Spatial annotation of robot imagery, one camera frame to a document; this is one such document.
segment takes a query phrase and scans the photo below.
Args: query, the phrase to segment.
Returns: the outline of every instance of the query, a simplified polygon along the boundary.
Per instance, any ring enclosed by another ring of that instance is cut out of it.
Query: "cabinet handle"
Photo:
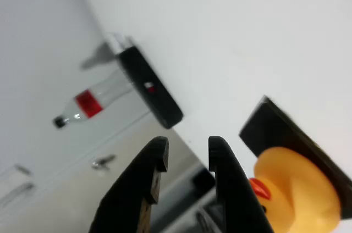
[[[115,159],[116,159],[115,154],[110,154],[106,157],[97,159],[92,163],[92,168],[95,170],[102,170],[102,169],[109,170],[109,167],[107,166],[107,164],[112,162]]]

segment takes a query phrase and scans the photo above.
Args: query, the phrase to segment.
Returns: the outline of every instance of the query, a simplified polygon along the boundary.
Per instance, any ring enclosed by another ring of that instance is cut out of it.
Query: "clear plastic bottle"
[[[57,128],[68,123],[81,122],[94,117],[112,102],[133,90],[132,83],[126,79],[122,71],[116,71],[104,81],[86,89],[71,99],[63,113],[53,122]]]

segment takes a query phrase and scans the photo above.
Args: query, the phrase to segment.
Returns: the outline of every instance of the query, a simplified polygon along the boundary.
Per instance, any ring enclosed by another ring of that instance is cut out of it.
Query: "rubber duck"
[[[328,233],[339,224],[334,186],[301,154],[269,148],[259,155],[254,175],[249,183],[275,233]]]

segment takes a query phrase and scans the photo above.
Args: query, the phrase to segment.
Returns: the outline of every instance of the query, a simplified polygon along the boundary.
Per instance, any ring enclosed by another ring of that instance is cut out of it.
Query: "duck beak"
[[[249,184],[251,185],[256,196],[260,196],[260,197],[263,197],[265,199],[270,200],[270,198],[271,198],[270,190],[260,180],[258,180],[256,178],[250,178]]]

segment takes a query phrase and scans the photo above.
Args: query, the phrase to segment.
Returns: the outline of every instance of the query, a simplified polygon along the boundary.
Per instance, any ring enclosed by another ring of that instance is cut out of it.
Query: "white table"
[[[267,95],[352,176],[352,0],[88,0],[103,31],[129,35],[182,108],[175,130],[207,164]],[[343,222],[340,232],[352,229]]]

